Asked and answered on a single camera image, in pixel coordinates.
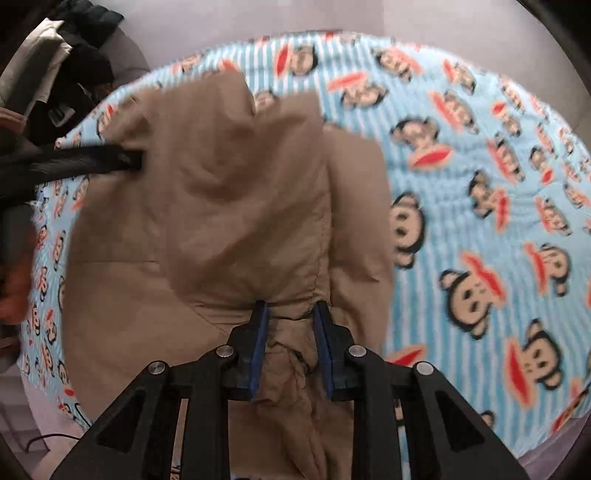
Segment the beige puffer jacket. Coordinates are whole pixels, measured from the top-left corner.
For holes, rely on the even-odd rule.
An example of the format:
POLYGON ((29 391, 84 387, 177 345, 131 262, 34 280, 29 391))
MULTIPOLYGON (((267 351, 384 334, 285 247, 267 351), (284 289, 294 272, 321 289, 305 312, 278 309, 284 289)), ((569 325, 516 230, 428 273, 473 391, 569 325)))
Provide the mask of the beige puffer jacket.
POLYGON ((318 96, 267 107, 238 73, 127 95, 104 139, 144 151, 98 176, 68 236, 65 367, 98 417, 151 361, 187 363, 270 307, 263 375, 229 409, 238 475, 347 479, 353 408, 325 397, 311 309, 379 350, 393 293, 381 147, 325 126, 318 96))

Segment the black puffer jacket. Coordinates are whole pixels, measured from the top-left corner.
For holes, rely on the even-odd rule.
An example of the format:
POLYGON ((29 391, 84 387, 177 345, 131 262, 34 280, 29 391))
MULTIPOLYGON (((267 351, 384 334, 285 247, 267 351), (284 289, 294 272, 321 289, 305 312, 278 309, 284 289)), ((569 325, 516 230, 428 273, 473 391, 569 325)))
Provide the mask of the black puffer jacket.
POLYGON ((37 100, 29 114, 28 139, 37 146, 66 136, 109 92, 114 75, 101 48, 124 20, 122 14, 90 1, 62 1, 50 18, 61 22, 57 33, 70 51, 48 98, 37 100))

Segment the white puffer jacket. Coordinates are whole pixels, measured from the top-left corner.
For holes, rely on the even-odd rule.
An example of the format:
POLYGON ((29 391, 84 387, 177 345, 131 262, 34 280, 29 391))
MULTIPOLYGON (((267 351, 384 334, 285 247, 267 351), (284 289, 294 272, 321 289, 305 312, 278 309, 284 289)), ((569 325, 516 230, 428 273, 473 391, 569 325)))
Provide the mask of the white puffer jacket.
POLYGON ((59 29, 62 20, 45 18, 23 41, 1 75, 1 107, 27 116, 46 103, 72 47, 59 29))

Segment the blue monkey print bedsheet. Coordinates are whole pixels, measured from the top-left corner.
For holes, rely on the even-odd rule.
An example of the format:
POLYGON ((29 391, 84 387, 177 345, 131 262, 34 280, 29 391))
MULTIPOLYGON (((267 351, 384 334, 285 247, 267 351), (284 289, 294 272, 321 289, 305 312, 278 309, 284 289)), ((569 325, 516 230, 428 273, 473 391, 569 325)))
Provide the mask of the blue monkey print bedsheet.
MULTIPOLYGON (((375 141, 391 192, 393 293, 385 361, 431 363, 516 457, 551 471, 590 416, 590 154, 566 121, 513 80, 444 50, 361 34, 236 42, 110 94, 54 149, 110 143, 117 105, 238 73, 257 107, 318 96, 325 126, 375 141)), ((91 179, 37 188, 37 241, 21 327, 21 375, 84 433, 65 367, 68 236, 91 179)))

